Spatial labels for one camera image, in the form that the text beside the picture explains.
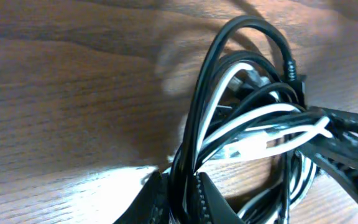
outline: wood grain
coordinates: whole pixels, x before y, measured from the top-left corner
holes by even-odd
[[[0,0],[0,223],[111,223],[125,210],[114,169],[166,163],[209,44],[241,14],[285,34],[310,104],[358,112],[358,1]],[[239,48],[280,66],[258,32]],[[235,197],[269,163],[207,170]],[[358,223],[358,206],[322,177],[291,217]]]

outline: tabletop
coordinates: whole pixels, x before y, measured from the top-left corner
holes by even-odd
[[[309,104],[358,113],[355,0],[0,0],[0,223],[113,222],[152,170],[136,167],[177,148],[209,44],[242,14],[288,39]],[[244,48],[280,66],[254,30],[226,50]],[[269,164],[205,169],[238,201]],[[291,222],[358,223],[358,205],[322,176]]]

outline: bundle of cables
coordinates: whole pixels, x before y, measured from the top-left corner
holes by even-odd
[[[284,74],[263,56],[245,50],[220,57],[227,40],[236,30],[251,27],[270,37],[282,52]],[[268,74],[270,83],[252,90],[235,90],[237,103],[222,112],[219,102],[236,75],[249,64]],[[224,147],[245,151],[247,160],[280,155],[277,179],[249,200],[237,213],[244,223],[288,223],[289,209],[307,193],[317,166],[296,148],[317,135],[332,138],[325,128],[330,120],[319,111],[306,110],[303,97],[295,91],[298,80],[295,61],[284,36],[268,22],[250,16],[230,20],[213,40],[202,64],[186,121],[183,142],[173,160],[168,180],[173,216],[180,223],[195,223],[191,200],[197,170]],[[283,142],[263,150],[249,148],[247,140]]]

